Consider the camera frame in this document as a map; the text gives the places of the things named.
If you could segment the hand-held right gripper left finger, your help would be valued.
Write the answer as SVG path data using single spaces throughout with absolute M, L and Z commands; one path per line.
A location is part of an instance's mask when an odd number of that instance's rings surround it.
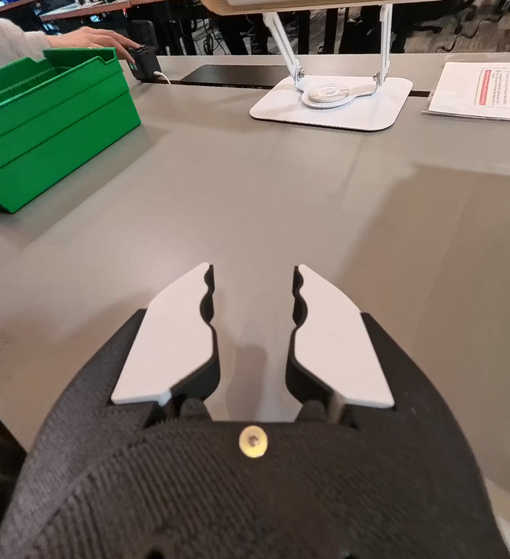
M 203 262 L 149 303 L 111 394 L 114 405 L 153 402 L 175 418 L 220 383 L 213 265 Z

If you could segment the black power cube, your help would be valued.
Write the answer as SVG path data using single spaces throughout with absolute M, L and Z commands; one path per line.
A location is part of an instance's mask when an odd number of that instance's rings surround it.
M 157 82 L 157 72 L 160 73 L 161 68 L 154 48 L 144 45 L 138 49 L 129 48 L 127 51 L 133 59 L 133 62 L 127 62 L 133 76 L 141 82 Z

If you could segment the black desk panel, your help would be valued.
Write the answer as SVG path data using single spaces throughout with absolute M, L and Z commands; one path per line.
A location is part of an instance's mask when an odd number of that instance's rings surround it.
M 290 76 L 285 66 L 206 64 L 182 78 L 186 86 L 269 90 Z

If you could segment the green plastic bin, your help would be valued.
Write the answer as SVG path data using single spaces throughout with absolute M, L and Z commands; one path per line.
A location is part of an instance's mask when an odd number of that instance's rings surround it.
M 141 125 L 114 48 L 0 68 L 0 209 L 16 213 Z

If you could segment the grey desk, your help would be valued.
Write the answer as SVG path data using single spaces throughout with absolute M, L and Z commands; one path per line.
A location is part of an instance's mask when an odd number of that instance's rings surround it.
M 0 419 L 29 448 L 62 390 L 163 288 L 215 268 L 213 417 L 290 420 L 305 264 L 390 334 L 461 424 L 510 546 L 510 122 L 424 114 L 443 55 L 397 55 L 394 125 L 256 121 L 260 89 L 136 83 L 142 124 L 0 212 Z

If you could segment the laminated paper sheet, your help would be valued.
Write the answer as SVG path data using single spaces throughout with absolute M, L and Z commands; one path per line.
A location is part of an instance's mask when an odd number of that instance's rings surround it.
M 510 121 L 510 62 L 447 62 L 424 113 Z

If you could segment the white metal stand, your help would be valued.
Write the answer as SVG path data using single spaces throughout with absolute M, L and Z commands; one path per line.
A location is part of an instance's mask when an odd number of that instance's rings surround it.
M 290 77 L 258 101 L 250 116 L 259 121 L 363 132 L 391 127 L 412 90 L 412 81 L 388 77 L 392 8 L 391 3 L 381 2 L 381 64 L 372 77 L 307 74 L 293 53 L 278 13 L 265 12 L 263 21 Z

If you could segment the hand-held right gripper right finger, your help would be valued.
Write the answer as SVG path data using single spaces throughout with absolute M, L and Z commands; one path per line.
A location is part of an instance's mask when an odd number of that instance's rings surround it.
M 339 422 L 350 406 L 393 410 L 395 400 L 359 307 L 304 264 L 293 272 L 294 306 L 286 387 L 320 402 Z

